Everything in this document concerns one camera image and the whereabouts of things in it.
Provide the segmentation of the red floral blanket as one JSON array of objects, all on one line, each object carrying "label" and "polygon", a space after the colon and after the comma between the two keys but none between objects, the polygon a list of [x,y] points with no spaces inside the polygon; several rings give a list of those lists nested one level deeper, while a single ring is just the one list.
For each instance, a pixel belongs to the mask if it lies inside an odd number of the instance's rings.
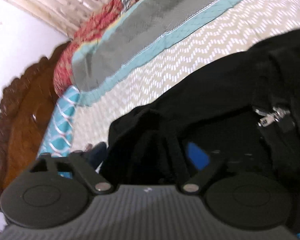
[{"label": "red floral blanket", "polygon": [[139,0],[110,0],[75,32],[74,38],[62,52],[53,74],[55,93],[61,96],[69,86],[74,84],[72,58],[74,53],[86,43],[97,43],[104,32],[121,14],[129,10]]}]

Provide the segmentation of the patterned bedsheet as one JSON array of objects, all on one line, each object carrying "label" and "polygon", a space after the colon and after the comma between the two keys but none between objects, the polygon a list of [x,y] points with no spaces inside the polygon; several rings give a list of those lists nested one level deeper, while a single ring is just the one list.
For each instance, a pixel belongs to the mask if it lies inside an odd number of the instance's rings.
[{"label": "patterned bedsheet", "polygon": [[197,69],[300,28],[300,0],[142,0],[73,55],[70,152],[106,141],[113,120]]}]

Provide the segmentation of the carved wooden headboard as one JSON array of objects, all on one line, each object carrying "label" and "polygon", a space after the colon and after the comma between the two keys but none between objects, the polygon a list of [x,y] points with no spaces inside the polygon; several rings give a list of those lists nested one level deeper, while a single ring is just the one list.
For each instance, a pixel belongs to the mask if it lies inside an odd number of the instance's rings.
[{"label": "carved wooden headboard", "polygon": [[58,96],[53,72],[68,46],[42,57],[2,90],[0,101],[0,196],[34,161]]}]

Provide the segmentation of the teal white patterned pillow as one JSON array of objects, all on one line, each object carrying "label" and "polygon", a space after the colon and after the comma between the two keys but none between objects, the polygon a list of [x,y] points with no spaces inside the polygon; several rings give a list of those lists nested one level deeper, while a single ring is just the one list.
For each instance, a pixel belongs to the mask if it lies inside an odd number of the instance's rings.
[{"label": "teal white patterned pillow", "polygon": [[49,153],[52,157],[66,157],[73,141],[72,122],[80,92],[70,86],[57,100],[55,109],[38,150],[38,156]]}]

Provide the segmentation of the black pants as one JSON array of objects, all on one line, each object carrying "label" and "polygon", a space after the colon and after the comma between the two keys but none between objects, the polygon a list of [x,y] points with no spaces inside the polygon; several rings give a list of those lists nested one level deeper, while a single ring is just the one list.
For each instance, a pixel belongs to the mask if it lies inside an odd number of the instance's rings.
[{"label": "black pants", "polygon": [[[203,170],[189,142],[209,155]],[[108,144],[112,184],[197,184],[224,222],[300,232],[300,29],[200,68],[113,121]]]}]

